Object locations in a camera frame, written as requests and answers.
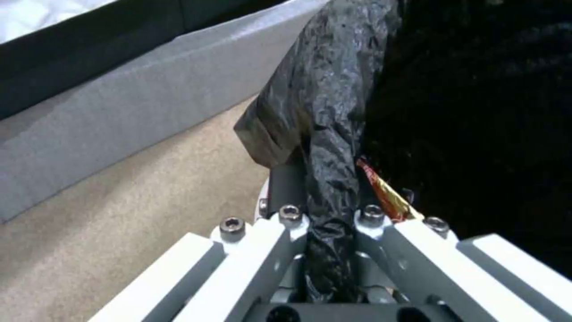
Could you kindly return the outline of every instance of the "carpet floor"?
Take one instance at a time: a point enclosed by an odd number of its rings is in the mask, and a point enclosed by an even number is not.
[[[186,232],[252,221],[268,170],[232,130],[248,103],[0,226],[0,320],[87,320]]]

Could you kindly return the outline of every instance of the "crumpled plastic bag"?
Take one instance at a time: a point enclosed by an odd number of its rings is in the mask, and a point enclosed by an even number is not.
[[[412,0],[363,152],[461,238],[498,233],[572,276],[572,2]]]
[[[352,268],[355,158],[387,38],[399,25],[396,0],[332,0],[308,22],[235,125],[263,166],[285,162],[302,146],[311,219],[304,271],[315,303],[362,300]]]

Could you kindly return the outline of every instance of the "screw hole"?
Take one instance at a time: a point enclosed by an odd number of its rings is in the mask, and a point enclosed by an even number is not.
[[[224,224],[230,229],[235,229],[240,226],[240,221],[237,218],[228,218]]]
[[[266,322],[300,322],[300,315],[298,312],[286,305],[273,308],[268,316]]]
[[[431,322],[429,318],[417,308],[402,308],[397,311],[398,322]]]

